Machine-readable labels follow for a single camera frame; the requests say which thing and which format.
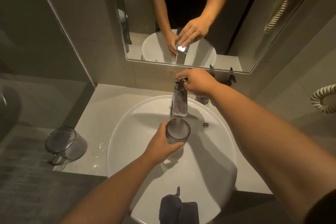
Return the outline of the person's right hand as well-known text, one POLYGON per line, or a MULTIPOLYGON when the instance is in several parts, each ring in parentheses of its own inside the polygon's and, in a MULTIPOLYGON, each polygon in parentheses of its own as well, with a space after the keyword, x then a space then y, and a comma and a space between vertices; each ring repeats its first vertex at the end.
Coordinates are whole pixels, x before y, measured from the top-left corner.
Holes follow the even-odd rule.
POLYGON ((219 86, 210 73, 201 68, 192 69, 192 94, 198 97, 210 98, 215 89, 219 86))

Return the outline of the person's left hand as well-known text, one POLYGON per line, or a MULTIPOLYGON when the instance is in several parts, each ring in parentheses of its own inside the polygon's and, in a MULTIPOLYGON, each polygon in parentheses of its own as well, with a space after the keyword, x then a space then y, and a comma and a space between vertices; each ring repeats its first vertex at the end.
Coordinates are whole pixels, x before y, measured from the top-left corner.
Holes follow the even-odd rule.
POLYGON ((165 121, 159 125, 157 132, 154 134, 150 140, 146 150, 143 153, 143 156, 148 160, 152 165, 158 165, 168 158, 173 152, 166 152, 164 145, 166 141, 166 125, 169 121, 165 121))

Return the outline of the ribbed grey glass cup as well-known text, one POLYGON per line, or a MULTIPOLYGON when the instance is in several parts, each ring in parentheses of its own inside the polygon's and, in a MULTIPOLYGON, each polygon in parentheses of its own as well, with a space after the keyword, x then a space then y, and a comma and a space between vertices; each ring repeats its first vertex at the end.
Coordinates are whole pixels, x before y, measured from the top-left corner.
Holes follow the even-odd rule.
POLYGON ((180 151, 183 149, 191 134, 191 127, 184 119, 174 118, 167 123, 165 134, 168 144, 173 145, 180 142, 183 143, 183 146, 177 150, 180 151))

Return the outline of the chrome faucet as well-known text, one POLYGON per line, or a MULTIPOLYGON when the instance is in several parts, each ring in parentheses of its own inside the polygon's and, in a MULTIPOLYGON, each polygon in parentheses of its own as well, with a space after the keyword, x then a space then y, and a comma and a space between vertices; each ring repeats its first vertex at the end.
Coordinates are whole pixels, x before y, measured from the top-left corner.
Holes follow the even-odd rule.
POLYGON ((187 83, 186 78, 182 78, 181 80, 175 82, 174 91, 172 97, 172 115, 178 118, 186 118, 188 115, 188 97, 187 90, 184 86, 184 83, 187 83))

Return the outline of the person's right forearm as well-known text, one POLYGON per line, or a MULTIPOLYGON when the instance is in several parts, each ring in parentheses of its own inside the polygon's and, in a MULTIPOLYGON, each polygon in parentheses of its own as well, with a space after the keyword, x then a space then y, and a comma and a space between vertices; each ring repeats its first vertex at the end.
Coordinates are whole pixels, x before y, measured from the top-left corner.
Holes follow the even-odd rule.
POLYGON ((210 99, 229 124, 236 144, 291 220, 336 189, 336 157, 286 120, 219 84, 210 99))

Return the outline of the person's left forearm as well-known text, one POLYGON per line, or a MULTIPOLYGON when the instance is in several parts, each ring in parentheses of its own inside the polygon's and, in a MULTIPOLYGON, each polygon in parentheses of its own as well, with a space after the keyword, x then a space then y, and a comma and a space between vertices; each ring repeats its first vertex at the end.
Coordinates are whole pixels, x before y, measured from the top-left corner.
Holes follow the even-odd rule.
POLYGON ((60 224, 121 224, 154 166, 153 159, 142 154, 90 192, 60 224))

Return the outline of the white round sink basin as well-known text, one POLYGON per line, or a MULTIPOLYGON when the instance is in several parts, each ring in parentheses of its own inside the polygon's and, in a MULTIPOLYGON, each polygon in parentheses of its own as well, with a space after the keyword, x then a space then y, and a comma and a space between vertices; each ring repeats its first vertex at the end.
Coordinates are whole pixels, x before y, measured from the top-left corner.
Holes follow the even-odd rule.
MULTIPOLYGON (((108 146, 108 177, 141 156, 159 125, 173 119, 171 99, 170 95, 153 97, 124 114, 108 146)), ((175 194, 178 186, 182 202, 197 202, 199 224, 212 221, 233 192, 237 155, 230 129, 192 99, 185 120, 191 127, 185 146, 150 172, 130 206, 130 217, 140 224, 160 224, 161 199, 175 194)))

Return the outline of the dark folded towel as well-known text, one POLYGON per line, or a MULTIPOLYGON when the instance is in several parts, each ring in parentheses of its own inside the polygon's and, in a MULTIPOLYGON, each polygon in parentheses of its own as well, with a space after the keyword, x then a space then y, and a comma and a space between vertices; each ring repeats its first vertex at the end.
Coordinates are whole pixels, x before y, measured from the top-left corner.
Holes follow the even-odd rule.
POLYGON ((160 224, 200 224, 197 202, 182 202, 180 187, 176 193, 164 196, 159 209, 160 224))

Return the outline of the glass partition panel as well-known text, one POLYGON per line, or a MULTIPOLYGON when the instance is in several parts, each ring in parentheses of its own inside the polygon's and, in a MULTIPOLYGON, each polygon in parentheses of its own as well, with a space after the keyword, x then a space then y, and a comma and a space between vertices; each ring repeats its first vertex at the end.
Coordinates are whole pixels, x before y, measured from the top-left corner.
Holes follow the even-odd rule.
POLYGON ((0 140, 74 128, 94 90, 48 0, 0 0, 0 140))

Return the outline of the black shirt sleeve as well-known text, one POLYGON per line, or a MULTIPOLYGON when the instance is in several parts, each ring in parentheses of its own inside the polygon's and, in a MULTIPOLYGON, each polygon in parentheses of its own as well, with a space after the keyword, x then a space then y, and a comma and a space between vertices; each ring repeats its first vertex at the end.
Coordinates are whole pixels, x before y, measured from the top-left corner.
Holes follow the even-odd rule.
POLYGON ((336 189, 309 210, 303 224, 336 224, 336 189))

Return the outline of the wall mirror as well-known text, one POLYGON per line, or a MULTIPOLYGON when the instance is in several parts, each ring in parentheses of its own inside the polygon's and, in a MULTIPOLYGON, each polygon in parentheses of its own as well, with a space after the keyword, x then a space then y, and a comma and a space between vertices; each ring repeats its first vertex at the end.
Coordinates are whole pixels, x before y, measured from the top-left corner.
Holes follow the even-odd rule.
POLYGON ((127 60, 247 72, 303 0, 117 0, 127 60))

